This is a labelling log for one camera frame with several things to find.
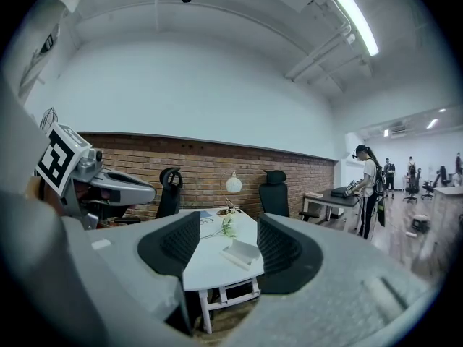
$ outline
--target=brick wall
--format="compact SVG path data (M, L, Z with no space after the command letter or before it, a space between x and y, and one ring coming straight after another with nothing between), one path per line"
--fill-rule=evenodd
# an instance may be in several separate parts
M249 216L257 218L262 206L258 187L266 181L263 170L282 170L287 175L291 217L298 218L305 192L333 187L334 162L291 153L212 142L117 134L82 134L93 147L103 150L104 165L150 182L157 191L154 202L138 205L129 214L143 220L154 218L161 200L159 174L168 167L180 167L183 177L181 207L225 207L220 191L222 174L233 170L242 182L237 194L227 197ZM223 189L229 174L224 176Z

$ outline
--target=ceiling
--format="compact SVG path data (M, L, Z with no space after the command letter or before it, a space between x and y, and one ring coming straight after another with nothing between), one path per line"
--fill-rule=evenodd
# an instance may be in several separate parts
M261 53L282 76L331 100L368 81L385 57L425 45L427 20L413 0L355 1L380 49L373 58L355 29L353 43L340 37L337 46L323 46L346 22L331 0L81 0L67 24L77 47L141 31L207 35Z
M433 119L438 122L432 129L426 129ZM447 108L441 113L438 109L429 112L416 113L403 119L397 119L371 126L357 131L361 139L384 138L393 140L397 137L415 137L424 134L435 134L463 128L463 106ZM389 136L384 137L384 130L389 130Z

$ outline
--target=wooden floor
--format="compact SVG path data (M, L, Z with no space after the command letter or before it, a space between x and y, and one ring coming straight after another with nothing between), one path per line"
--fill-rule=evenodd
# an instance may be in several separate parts
M429 199L422 200L420 196L418 196L417 202L407 202L403 200L407 195L408 194L404 195L401 192L395 192L394 199L392 199L391 194L389 198L385 198L385 227L379 224L376 215L374 215L368 241L422 279L430 283L436 283L441 279L443 275L442 271L436 268L432 263L426 263L426 260L423 261L420 259L426 234L422 234L411 228L414 215L426 215L431 217L433 201ZM344 228L345 219L352 223L349 226L349 232L355 234L357 211L351 211L346 215L342 215L341 218L337 220L331 219L329 222L323 223L323 226L342 230ZM416 233L417 238L407 236L406 232L408 231Z
M418 196L418 202L404 202L401 192L395 192L395 198L391 195L385 199L386 204L386 225L383 228L376 220L372 219L372 226L368 240L372 245L382 252L400 262L407 269L420 276L429 283L436 283L443 277L445 267L432 256L422 256L427 234L417 233L410 228L413 216L416 214L431 216L433 201L422 200ZM331 219L322 223L335 230L343 230L344 220L349 222L350 233L355 234L355 223L357 222L357 209L355 212L348 212L339 219ZM407 231L417 233L417 238L410 238L405 235ZM208 346L219 344L236 327L246 315L252 311L256 301L239 304L234 307L221 309L215 312L212 321L213 334L208 335L200 331L198 318L195 326L195 339Z

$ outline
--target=person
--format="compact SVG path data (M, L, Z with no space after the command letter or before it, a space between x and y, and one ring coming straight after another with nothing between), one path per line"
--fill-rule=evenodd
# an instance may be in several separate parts
M460 174L460 175L463 174L462 159L460 158L460 152L456 154L455 173Z
M413 160L413 157L410 156L408 160L408 168L407 168L407 175L409 177L410 187L415 186L416 173L417 173L417 166L415 165L415 161Z
M365 162L363 169L363 180L351 189L348 194L353 194L356 191L363 190L362 198L362 226L360 227L359 235L364 239L368 239L370 233L371 216L375 207L378 195L375 193L374 184L376 180L376 169L381 168L373 151L366 145L359 145L355 149L355 154L359 160Z
M384 166L384 175L386 176L386 198L389 197L388 190L391 187L392 199L394 198L394 177L396 175L396 166L389 163L389 158L386 158Z

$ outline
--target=ponytail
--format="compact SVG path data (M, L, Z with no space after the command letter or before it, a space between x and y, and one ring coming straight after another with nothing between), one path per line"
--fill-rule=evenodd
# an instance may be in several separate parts
M373 153L373 151L371 150L371 148L370 147L365 147L365 149L366 149L366 152L368 153L368 155L371 157L371 159L373 159L373 161L375 162L377 167L382 169L382 167L380 166L380 164L379 164L378 160L376 159L376 156Z

